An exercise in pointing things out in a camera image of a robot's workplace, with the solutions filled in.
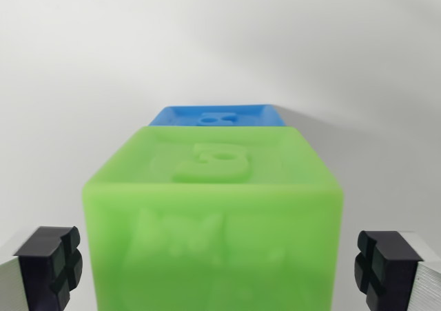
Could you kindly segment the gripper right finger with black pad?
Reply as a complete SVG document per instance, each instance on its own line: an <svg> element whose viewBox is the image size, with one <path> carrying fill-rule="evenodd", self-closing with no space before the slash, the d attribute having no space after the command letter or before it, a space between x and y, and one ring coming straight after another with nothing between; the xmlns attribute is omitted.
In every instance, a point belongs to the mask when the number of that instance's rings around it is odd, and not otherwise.
<svg viewBox="0 0 441 311"><path fill-rule="evenodd" d="M370 310L440 309L440 256L419 235L363 230L357 245L354 276Z"/></svg>

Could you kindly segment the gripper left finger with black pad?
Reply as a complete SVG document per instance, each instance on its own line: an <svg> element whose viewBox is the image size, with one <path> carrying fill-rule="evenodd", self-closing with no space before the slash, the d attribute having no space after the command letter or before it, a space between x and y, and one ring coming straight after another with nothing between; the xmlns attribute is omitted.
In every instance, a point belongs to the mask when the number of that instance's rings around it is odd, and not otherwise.
<svg viewBox="0 0 441 311"><path fill-rule="evenodd" d="M1 309L64 310L81 280L80 242L75 226L41 226L2 245Z"/></svg>

